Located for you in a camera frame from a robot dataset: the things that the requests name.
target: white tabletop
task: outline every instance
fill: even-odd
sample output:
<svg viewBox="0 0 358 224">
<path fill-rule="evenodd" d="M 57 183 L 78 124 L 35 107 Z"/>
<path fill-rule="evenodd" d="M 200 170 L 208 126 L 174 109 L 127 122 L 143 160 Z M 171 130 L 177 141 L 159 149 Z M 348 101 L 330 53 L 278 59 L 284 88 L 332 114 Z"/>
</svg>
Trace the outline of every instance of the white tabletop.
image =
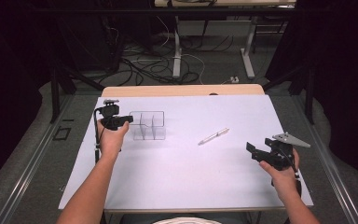
<svg viewBox="0 0 358 224">
<path fill-rule="evenodd" d="M 99 98 L 96 107 L 103 106 Z M 131 125 L 119 153 L 105 209 L 111 212 L 234 211 L 283 208 L 270 177 L 246 142 L 270 151 L 266 137 L 283 133 L 267 95 L 118 97 L 120 115 L 164 111 L 165 140 L 133 140 Z M 60 202 L 63 209 L 94 166 L 90 120 Z M 229 132 L 198 146 L 224 128 Z M 302 199 L 312 200 L 303 182 Z"/>
<path fill-rule="evenodd" d="M 166 7 L 168 0 L 155 0 L 156 7 Z M 293 5 L 296 0 L 217 0 L 213 5 L 216 7 L 245 7 L 245 6 L 285 6 Z M 172 0 L 174 7 L 205 7 L 205 3 L 187 3 Z"/>
</svg>

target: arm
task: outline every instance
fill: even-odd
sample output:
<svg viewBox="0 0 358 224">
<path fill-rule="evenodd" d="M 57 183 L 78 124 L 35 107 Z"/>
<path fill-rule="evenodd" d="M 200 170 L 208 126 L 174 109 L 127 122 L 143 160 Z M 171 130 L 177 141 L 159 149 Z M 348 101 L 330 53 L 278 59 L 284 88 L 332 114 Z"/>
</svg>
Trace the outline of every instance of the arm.
<svg viewBox="0 0 358 224">
<path fill-rule="evenodd" d="M 103 130 L 98 121 L 98 133 L 103 133 L 100 137 L 102 156 L 62 210 L 57 223 L 100 223 L 113 165 L 128 129 L 126 122 L 117 131 Z"/>
<path fill-rule="evenodd" d="M 295 156 L 296 168 L 298 169 L 299 156 L 295 149 L 293 154 Z M 318 219 L 303 203 L 300 195 L 297 193 L 295 172 L 292 168 L 289 167 L 286 170 L 278 171 L 265 161 L 261 161 L 260 166 L 271 175 L 274 187 L 278 192 L 278 197 L 283 202 L 291 223 L 319 223 Z"/>
</svg>

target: forearm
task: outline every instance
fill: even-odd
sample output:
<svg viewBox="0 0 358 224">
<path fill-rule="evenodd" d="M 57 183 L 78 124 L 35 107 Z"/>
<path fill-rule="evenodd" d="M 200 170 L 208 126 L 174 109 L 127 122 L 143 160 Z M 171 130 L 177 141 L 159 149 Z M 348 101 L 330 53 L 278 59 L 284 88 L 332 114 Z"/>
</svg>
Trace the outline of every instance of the forearm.
<svg viewBox="0 0 358 224">
<path fill-rule="evenodd" d="M 99 223 L 116 158 L 101 158 L 65 206 L 57 223 Z"/>
<path fill-rule="evenodd" d="M 289 197 L 283 201 L 286 207 L 287 215 L 292 224 L 316 224 L 320 223 L 309 208 L 302 202 L 298 195 Z"/>
</svg>

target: pen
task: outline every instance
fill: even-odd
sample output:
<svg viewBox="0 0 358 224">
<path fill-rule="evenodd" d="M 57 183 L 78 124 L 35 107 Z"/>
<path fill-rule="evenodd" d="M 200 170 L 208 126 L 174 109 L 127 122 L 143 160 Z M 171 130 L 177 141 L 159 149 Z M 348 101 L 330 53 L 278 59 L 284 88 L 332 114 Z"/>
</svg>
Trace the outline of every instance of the pen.
<svg viewBox="0 0 358 224">
<path fill-rule="evenodd" d="M 225 129 L 223 129 L 222 131 L 219 131 L 219 132 L 217 132 L 217 133 L 214 133 L 214 134 L 212 134 L 211 136 L 209 136 L 209 137 L 207 137 L 207 138 L 205 138 L 205 139 L 202 139 L 200 142 L 199 142 L 199 146 L 200 145 L 203 145 L 203 144 L 205 144 L 205 143 L 207 143 L 207 142 L 209 142 L 209 141 L 211 141 L 212 139 L 214 139 L 215 137 L 218 137 L 218 136 L 220 136 L 220 135 L 222 135 L 222 134 L 225 134 L 225 133 L 228 133 L 228 128 L 225 128 Z"/>
</svg>

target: white table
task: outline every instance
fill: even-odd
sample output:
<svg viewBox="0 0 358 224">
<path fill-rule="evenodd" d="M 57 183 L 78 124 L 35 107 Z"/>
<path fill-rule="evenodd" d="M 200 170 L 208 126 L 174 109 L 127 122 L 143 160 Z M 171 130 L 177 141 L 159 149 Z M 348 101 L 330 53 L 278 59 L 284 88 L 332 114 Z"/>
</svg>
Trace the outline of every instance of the white table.
<svg viewBox="0 0 358 224">
<path fill-rule="evenodd" d="M 156 7 L 167 7 L 168 0 L 155 0 Z M 296 0 L 217 0 L 214 7 L 262 7 L 262 6 L 285 6 L 293 5 Z M 186 3 L 172 0 L 174 7 L 207 7 L 205 3 Z M 173 77 L 180 76 L 180 65 L 182 49 L 180 48 L 179 35 L 202 35 L 203 21 L 177 21 L 178 32 L 175 32 L 175 56 L 173 63 Z M 255 77 L 255 72 L 249 58 L 250 48 L 255 35 L 257 17 L 252 17 L 251 21 L 209 21 L 205 35 L 235 35 L 246 36 L 245 48 L 241 49 L 241 57 L 248 78 Z"/>
<path fill-rule="evenodd" d="M 223 94 L 250 87 L 252 94 L 189 95 L 189 90 L 204 86 L 157 87 L 158 92 L 140 97 L 101 97 L 118 99 L 120 115 L 131 111 L 157 110 L 165 113 L 165 140 L 133 140 L 131 126 L 114 167 L 105 209 L 108 212 L 205 212 L 281 209 L 270 177 L 251 159 L 246 142 L 270 151 L 265 137 L 283 133 L 272 103 L 259 94 L 258 85 L 205 86 L 216 87 Z M 114 89 L 105 95 L 114 95 Z M 140 90 L 152 90 L 142 87 Z M 117 88 L 117 94 L 133 95 L 136 87 Z M 94 127 L 90 119 L 76 164 L 60 202 L 63 209 L 94 166 Z M 206 136 L 229 128 L 229 132 L 198 146 Z M 302 199 L 312 200 L 304 182 Z"/>
</svg>

